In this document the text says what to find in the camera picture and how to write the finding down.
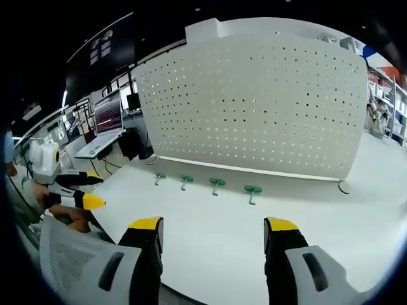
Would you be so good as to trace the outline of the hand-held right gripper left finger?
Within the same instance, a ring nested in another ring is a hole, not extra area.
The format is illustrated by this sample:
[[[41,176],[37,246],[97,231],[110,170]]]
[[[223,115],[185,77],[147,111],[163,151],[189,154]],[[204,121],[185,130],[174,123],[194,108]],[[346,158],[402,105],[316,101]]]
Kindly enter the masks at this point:
[[[163,252],[163,217],[131,223],[119,243],[80,236],[74,246],[88,254],[69,304],[158,304]]]

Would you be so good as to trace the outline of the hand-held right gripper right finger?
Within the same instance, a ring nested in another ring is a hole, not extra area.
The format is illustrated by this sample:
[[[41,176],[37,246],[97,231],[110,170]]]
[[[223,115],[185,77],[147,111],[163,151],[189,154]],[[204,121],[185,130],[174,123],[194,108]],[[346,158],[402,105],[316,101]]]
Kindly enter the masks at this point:
[[[321,247],[310,246],[297,225],[264,218],[265,276],[270,304],[363,304],[346,270]]]

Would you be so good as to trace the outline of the person's left hand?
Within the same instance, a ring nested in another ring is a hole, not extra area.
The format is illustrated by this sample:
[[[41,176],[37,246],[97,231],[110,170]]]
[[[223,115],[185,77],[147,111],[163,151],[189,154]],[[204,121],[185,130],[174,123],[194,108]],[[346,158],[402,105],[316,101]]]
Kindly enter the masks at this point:
[[[45,185],[38,184],[32,180],[31,186],[32,193],[42,210],[49,210],[49,212],[58,220],[61,218],[69,219],[70,223],[67,226],[70,229],[74,229],[81,233],[90,232],[88,215],[85,210],[76,207],[67,207],[60,203],[53,202],[50,192]]]

